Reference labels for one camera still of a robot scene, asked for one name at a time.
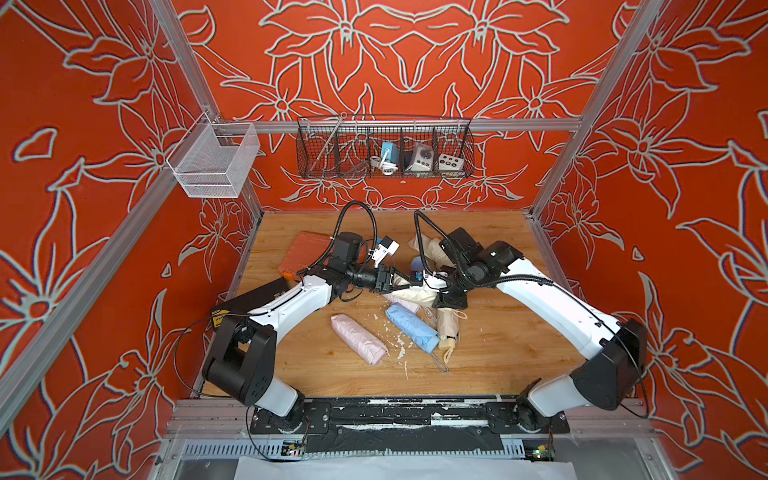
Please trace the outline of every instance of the white wire basket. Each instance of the white wire basket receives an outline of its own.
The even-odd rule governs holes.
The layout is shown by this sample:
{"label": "white wire basket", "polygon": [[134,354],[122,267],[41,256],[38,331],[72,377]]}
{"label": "white wire basket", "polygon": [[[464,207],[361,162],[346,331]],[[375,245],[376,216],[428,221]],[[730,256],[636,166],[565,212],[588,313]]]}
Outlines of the white wire basket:
{"label": "white wire basket", "polygon": [[237,198],[259,147],[259,136],[252,124],[240,145],[222,145],[214,128],[206,125],[188,154],[171,168],[188,197]]}

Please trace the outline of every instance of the white power strip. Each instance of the white power strip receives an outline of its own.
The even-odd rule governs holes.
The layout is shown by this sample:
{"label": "white power strip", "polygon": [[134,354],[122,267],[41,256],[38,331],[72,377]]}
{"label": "white power strip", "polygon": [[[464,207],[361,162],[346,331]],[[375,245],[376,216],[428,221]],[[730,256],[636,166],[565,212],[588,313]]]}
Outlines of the white power strip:
{"label": "white power strip", "polygon": [[413,149],[413,164],[408,168],[411,172],[432,171],[432,160],[435,151],[424,144],[416,144]]}
{"label": "white power strip", "polygon": [[464,159],[441,154],[438,157],[437,169],[442,171],[461,171],[464,167]]}

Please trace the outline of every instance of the yellow label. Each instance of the yellow label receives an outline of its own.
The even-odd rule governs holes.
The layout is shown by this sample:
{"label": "yellow label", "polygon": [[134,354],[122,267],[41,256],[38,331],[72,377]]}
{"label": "yellow label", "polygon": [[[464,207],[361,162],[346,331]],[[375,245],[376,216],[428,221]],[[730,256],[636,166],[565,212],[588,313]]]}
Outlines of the yellow label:
{"label": "yellow label", "polygon": [[229,312],[229,310],[216,310],[215,312],[211,313],[211,316],[214,320],[214,329],[219,328],[219,325],[221,325],[221,323],[224,321],[224,316]]}

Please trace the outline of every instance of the power strip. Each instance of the power strip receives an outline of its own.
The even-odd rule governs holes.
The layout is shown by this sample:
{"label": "power strip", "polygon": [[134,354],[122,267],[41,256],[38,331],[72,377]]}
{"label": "power strip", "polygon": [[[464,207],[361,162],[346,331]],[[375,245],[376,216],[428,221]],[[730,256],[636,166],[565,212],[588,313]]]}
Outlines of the power strip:
{"label": "power strip", "polygon": [[461,171],[464,167],[464,159],[451,155],[440,154],[437,169],[441,171]]}

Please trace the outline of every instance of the wire basket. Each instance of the wire basket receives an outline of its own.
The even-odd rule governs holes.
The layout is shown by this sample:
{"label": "wire basket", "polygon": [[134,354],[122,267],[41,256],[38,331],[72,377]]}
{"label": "wire basket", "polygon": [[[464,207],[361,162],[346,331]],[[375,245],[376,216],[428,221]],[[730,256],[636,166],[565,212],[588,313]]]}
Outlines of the wire basket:
{"label": "wire basket", "polygon": [[[342,114],[297,122],[296,160],[303,178],[465,178],[475,172],[468,118],[377,115],[373,120],[370,115]],[[396,155],[388,157],[392,166],[382,168],[377,159],[388,143]],[[440,163],[443,154],[454,159],[446,167]],[[414,171],[414,162],[424,155],[432,158],[431,167]]]}
{"label": "wire basket", "polygon": [[174,175],[188,197],[237,198],[261,146],[256,128],[248,127],[240,145],[231,139],[222,145],[210,124],[204,128],[180,163],[171,165]]}

